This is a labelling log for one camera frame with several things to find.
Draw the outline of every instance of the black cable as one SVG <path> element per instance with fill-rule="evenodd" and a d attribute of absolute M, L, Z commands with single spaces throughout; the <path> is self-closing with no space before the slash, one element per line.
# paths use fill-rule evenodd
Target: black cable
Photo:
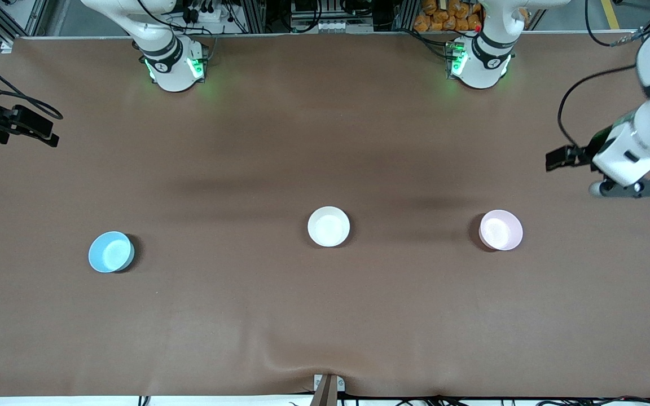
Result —
<path fill-rule="evenodd" d="M 217 37 L 214 38 L 214 43 L 212 44 L 212 48 L 210 48 L 209 52 L 207 53 L 207 61 L 210 61 L 212 57 L 214 57 L 215 48 L 217 48 Z"/>
<path fill-rule="evenodd" d="M 323 7 L 320 4 L 320 0 L 313 0 L 315 2 L 315 8 L 313 8 L 313 21 L 310 23 L 310 25 L 305 28 L 305 30 L 297 30 L 296 28 L 293 28 L 287 21 L 286 18 L 288 15 L 291 14 L 289 11 L 289 8 L 286 8 L 285 10 L 280 11 L 280 22 L 284 27 L 291 33 L 294 34 L 302 34 L 302 33 L 307 33 L 307 31 L 312 30 L 313 28 L 317 27 L 318 23 L 320 23 L 320 18 L 323 15 Z M 280 6 L 282 5 L 288 5 L 289 0 L 282 0 L 280 3 Z"/>
<path fill-rule="evenodd" d="M 144 12 L 147 13 L 147 15 L 150 16 L 154 21 L 157 21 L 157 22 L 160 23 L 160 24 L 164 24 L 164 25 L 168 26 L 169 28 L 172 28 L 173 30 L 180 30 L 180 31 L 182 31 L 183 33 L 187 33 L 187 31 L 190 30 L 187 26 L 183 27 L 183 26 L 180 26 L 180 25 L 175 25 L 175 24 L 167 23 L 167 21 L 162 21 L 162 20 L 156 18 L 155 15 L 153 15 L 153 14 L 152 14 L 148 9 L 147 9 L 147 7 L 145 7 L 144 3 L 142 3 L 142 0 L 137 0 L 137 3 L 139 3 L 139 7 L 141 7 L 142 10 L 144 10 Z M 207 28 L 205 28 L 205 27 L 201 27 L 201 28 L 192 28 L 192 30 L 200 30 L 202 34 L 204 34 L 204 32 L 207 31 L 207 33 L 210 34 L 210 36 L 212 35 L 212 31 L 207 30 Z"/>
<path fill-rule="evenodd" d="M 60 113 L 59 110 L 57 110 L 56 108 L 52 107 L 52 105 L 50 105 L 49 103 L 44 103 L 41 100 L 31 98 L 28 95 L 25 95 L 23 93 L 7 92 L 7 90 L 0 90 L 0 95 L 11 96 L 13 98 L 20 98 L 26 100 L 29 103 L 31 103 L 31 105 L 33 105 L 34 107 L 43 111 L 44 114 L 56 120 L 62 120 L 62 118 L 64 118 L 64 116 L 62 116 L 62 113 Z"/>
<path fill-rule="evenodd" d="M 536 406 L 545 406 L 546 404 L 553 404 L 554 406 L 573 406 L 573 404 L 578 404 L 579 406 L 603 406 L 604 404 L 613 403 L 614 401 L 639 401 L 640 403 L 650 404 L 650 399 L 647 398 L 639 398 L 638 396 L 620 396 L 619 398 L 606 399 L 604 401 L 576 399 L 575 403 L 572 403 L 569 399 L 563 399 L 562 401 L 544 400 L 539 401 Z"/>
<path fill-rule="evenodd" d="M 367 16 L 372 14 L 372 3 L 370 10 L 351 10 L 350 8 L 345 7 L 345 0 L 340 0 L 340 8 L 352 16 Z"/>
<path fill-rule="evenodd" d="M 390 25 L 393 23 L 394 20 L 387 21 L 387 23 L 380 23 L 380 24 L 373 24 L 373 27 L 384 27 L 386 25 Z"/>
<path fill-rule="evenodd" d="M 247 34 L 247 30 L 245 29 L 245 26 L 240 23 L 240 19 L 237 18 L 237 15 L 235 14 L 234 7 L 229 2 L 222 2 L 225 5 L 225 8 L 227 8 L 227 12 L 230 13 L 230 16 L 232 16 L 232 19 L 235 20 L 235 25 L 237 25 L 237 28 L 242 31 L 243 34 Z"/>
<path fill-rule="evenodd" d="M 437 396 L 441 401 L 446 401 L 449 406 L 468 406 L 468 404 L 462 403 L 462 398 L 447 398 L 446 396 Z"/>
<path fill-rule="evenodd" d="M 610 48 L 611 44 L 604 43 L 600 39 L 596 38 L 596 36 L 594 36 L 593 34 L 593 31 L 591 31 L 591 21 L 588 20 L 588 0 L 585 0 L 585 2 L 586 2 L 586 11 L 584 11 L 583 13 L 585 14 L 585 18 L 586 18 L 586 31 L 588 31 L 588 36 L 591 37 L 591 39 L 593 39 L 594 43 L 599 44 L 599 46 L 607 46 Z"/>
<path fill-rule="evenodd" d="M 59 111 L 56 108 L 52 107 L 47 103 L 44 103 L 41 100 L 31 98 L 28 95 L 25 95 L 23 92 L 21 92 L 21 90 L 17 89 L 15 85 L 12 85 L 10 81 L 3 78 L 2 75 L 0 75 L 0 81 L 2 81 L 3 84 L 7 85 L 8 88 L 13 90 L 13 92 L 0 90 L 0 95 L 7 95 L 15 98 L 24 99 L 29 103 L 31 103 L 34 107 L 38 108 L 39 111 L 42 111 L 47 116 L 50 116 L 51 118 L 54 118 L 56 120 L 62 120 L 62 118 L 64 118 L 64 116 L 62 116 L 62 113 L 59 113 Z"/>
<path fill-rule="evenodd" d="M 434 55 L 438 56 L 439 58 L 453 59 L 453 57 L 447 56 L 446 54 L 442 54 L 442 53 L 436 51 L 435 49 L 431 48 L 431 45 L 445 46 L 446 43 L 441 43 L 441 42 L 438 42 L 438 41 L 433 41 L 432 39 L 423 38 L 423 36 L 421 36 L 421 34 L 418 34 L 418 33 L 416 33 L 416 31 L 413 31 L 413 30 L 408 30 L 407 28 L 397 28 L 394 31 L 410 34 L 410 36 L 412 36 L 413 38 L 415 38 L 418 41 L 420 41 L 421 43 L 423 43 L 425 45 L 425 48 L 428 49 L 428 51 L 432 52 Z"/>
<path fill-rule="evenodd" d="M 636 67 L 635 64 L 631 64 L 631 65 L 626 66 L 626 67 L 619 67 L 619 68 L 614 68 L 614 69 L 608 69 L 608 70 L 605 70 L 605 71 L 601 71 L 601 72 L 598 72 L 598 73 L 594 73 L 594 74 L 592 74 L 592 75 L 588 75 L 587 77 L 585 77 L 585 78 L 579 80 L 578 82 L 576 82 L 575 84 L 573 84 L 573 86 L 571 86 L 570 89 L 568 89 L 568 91 L 566 91 L 565 95 L 563 95 L 563 98 L 560 100 L 560 106 L 558 106 L 557 121 L 558 121 L 558 128 L 560 128 L 560 131 L 563 133 L 563 136 L 564 136 L 565 138 L 567 138 L 567 140 L 568 140 L 568 141 L 569 141 L 569 142 L 570 142 L 574 147 L 576 147 L 576 148 L 580 148 L 580 146 L 578 146 L 578 142 L 576 142 L 575 139 L 573 139 L 573 137 L 570 136 L 570 135 L 568 134 L 567 131 L 565 131 L 565 127 L 563 126 L 563 121 L 562 121 L 562 116 L 563 116 L 563 106 L 565 106 L 565 101 L 568 99 L 568 96 L 570 95 L 570 93 L 572 93 L 573 90 L 576 89 L 576 87 L 580 86 L 580 85 L 583 84 L 584 82 L 588 82 L 588 80 L 594 79 L 594 78 L 596 78 L 596 77 L 601 77 L 601 76 L 604 76 L 604 75 L 607 75 L 607 74 L 612 74 L 612 73 L 616 73 L 616 72 L 627 71 L 627 70 L 629 70 L 629 69 L 634 69 L 635 67 Z M 611 400 L 609 400 L 609 401 L 606 401 L 605 403 L 600 403 L 600 404 L 597 404 L 597 405 L 598 405 L 598 406 L 601 406 L 602 404 L 610 403 L 611 401 L 616 401 L 617 399 L 611 399 Z M 553 403 L 553 401 L 550 401 L 550 400 L 544 400 L 544 401 L 542 401 L 541 403 L 537 404 L 537 406 L 544 406 L 545 404 L 556 404 L 557 406 L 562 406 L 562 405 L 563 405 L 563 403 Z"/>

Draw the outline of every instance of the blue bowl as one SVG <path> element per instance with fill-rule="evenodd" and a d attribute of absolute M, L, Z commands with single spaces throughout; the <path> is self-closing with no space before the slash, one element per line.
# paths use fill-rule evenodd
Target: blue bowl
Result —
<path fill-rule="evenodd" d="M 97 272 L 124 270 L 134 259 L 134 246 L 119 231 L 109 231 L 97 237 L 90 246 L 90 265 Z"/>

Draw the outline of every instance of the black bracket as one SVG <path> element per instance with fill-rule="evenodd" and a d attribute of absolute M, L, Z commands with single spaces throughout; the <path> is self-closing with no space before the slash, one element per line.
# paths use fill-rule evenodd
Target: black bracket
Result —
<path fill-rule="evenodd" d="M 59 144 L 59 137 L 52 133 L 52 122 L 23 105 L 11 110 L 0 106 L 0 144 L 7 144 L 10 134 L 29 136 L 50 147 Z"/>
<path fill-rule="evenodd" d="M 633 185 L 622 187 L 608 177 L 598 185 L 598 193 L 603 197 L 650 197 L 650 179 L 642 178 Z"/>

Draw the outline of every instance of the orange package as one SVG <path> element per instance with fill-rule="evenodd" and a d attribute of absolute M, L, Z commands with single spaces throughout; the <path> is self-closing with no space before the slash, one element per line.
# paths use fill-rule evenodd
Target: orange package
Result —
<path fill-rule="evenodd" d="M 468 30 L 468 21 L 463 18 L 456 20 L 456 31 L 467 31 Z"/>
<path fill-rule="evenodd" d="M 463 4 L 460 0 L 448 0 L 448 14 L 456 15 L 456 12 L 461 10 Z"/>
<path fill-rule="evenodd" d="M 438 11 L 438 3 L 436 3 L 436 0 L 423 0 L 423 12 L 426 15 L 433 15 L 436 11 Z"/>
<path fill-rule="evenodd" d="M 461 3 L 461 7 L 456 11 L 456 18 L 465 18 L 468 15 L 468 11 L 470 11 L 470 6 Z"/>
<path fill-rule="evenodd" d="M 447 21 L 443 23 L 444 30 L 455 30 L 456 29 L 456 18 L 450 16 Z"/>
<path fill-rule="evenodd" d="M 469 15 L 468 16 L 468 29 L 475 31 L 476 28 L 481 27 L 480 17 L 478 15 Z"/>
<path fill-rule="evenodd" d="M 413 23 L 413 29 L 418 31 L 418 33 L 425 33 L 428 29 L 431 28 L 431 16 L 429 15 L 418 15 L 415 18 L 415 23 Z"/>
<path fill-rule="evenodd" d="M 444 23 L 445 21 L 448 21 L 448 17 L 448 11 L 438 10 L 433 13 L 433 23 Z"/>
<path fill-rule="evenodd" d="M 528 26 L 528 10 L 521 7 L 518 9 L 518 11 L 521 11 L 521 15 L 523 16 L 523 21 L 525 21 L 526 26 Z"/>

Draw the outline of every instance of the white bowl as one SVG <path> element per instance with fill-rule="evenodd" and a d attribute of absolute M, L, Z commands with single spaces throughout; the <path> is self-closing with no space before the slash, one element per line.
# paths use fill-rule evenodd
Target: white bowl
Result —
<path fill-rule="evenodd" d="M 90 265 L 97 272 L 118 272 L 132 263 L 134 246 L 123 233 L 108 231 L 92 242 L 89 257 Z"/>
<path fill-rule="evenodd" d="M 498 251 L 508 251 L 521 244 L 523 226 L 509 211 L 493 210 L 485 213 L 480 220 L 478 235 L 486 246 Z"/>
<path fill-rule="evenodd" d="M 350 219 L 344 211 L 333 206 L 319 208 L 310 215 L 308 234 L 319 246 L 338 246 L 350 234 Z"/>

